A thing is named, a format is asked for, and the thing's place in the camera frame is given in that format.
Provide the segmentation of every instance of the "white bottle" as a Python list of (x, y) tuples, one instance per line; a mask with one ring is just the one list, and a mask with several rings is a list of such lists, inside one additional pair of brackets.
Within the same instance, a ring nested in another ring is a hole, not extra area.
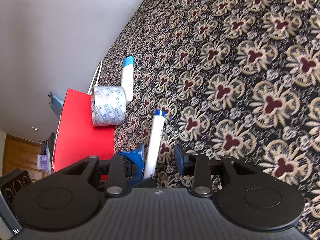
[(156, 171), (156, 164), (160, 149), (162, 130), (164, 125), (165, 112), (156, 109), (153, 114), (151, 135), (149, 141), (149, 150), (147, 155), (146, 166), (144, 169), (143, 179), (147, 179), (153, 176)]
[(133, 62), (134, 58), (130, 56), (126, 57), (122, 64), (121, 87), (124, 90), (127, 105), (133, 98)]

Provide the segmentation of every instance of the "red paper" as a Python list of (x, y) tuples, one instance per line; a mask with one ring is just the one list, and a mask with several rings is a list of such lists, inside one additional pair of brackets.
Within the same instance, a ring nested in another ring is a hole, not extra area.
[(113, 126), (93, 127), (91, 96), (68, 89), (53, 151), (52, 169), (59, 171), (89, 155), (113, 155)]

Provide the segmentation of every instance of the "tape roll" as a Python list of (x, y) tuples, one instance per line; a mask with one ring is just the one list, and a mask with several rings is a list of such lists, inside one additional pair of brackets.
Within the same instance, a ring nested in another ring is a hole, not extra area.
[(122, 87), (93, 87), (91, 111), (93, 126), (124, 123), (126, 102)]

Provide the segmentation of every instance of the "white wall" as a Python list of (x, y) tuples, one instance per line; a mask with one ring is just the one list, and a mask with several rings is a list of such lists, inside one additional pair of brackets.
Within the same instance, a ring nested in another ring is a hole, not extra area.
[(31, 141), (56, 131), (47, 94), (63, 100), (68, 88), (87, 92), (141, 2), (0, 0), (0, 129)]
[(0, 176), (2, 176), (3, 154), (6, 136), (7, 134), (5, 132), (0, 131)]

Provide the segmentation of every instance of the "blue marker cap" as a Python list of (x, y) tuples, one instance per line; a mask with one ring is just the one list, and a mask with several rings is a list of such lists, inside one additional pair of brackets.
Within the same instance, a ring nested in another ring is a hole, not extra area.
[(160, 109), (156, 109), (153, 113), (153, 115), (161, 115), (161, 116), (165, 116), (165, 112), (160, 110)]
[(133, 65), (133, 63), (134, 63), (134, 57), (133, 56), (126, 57), (123, 60), (122, 67), (125, 67), (125, 66), (130, 65), (130, 64)]

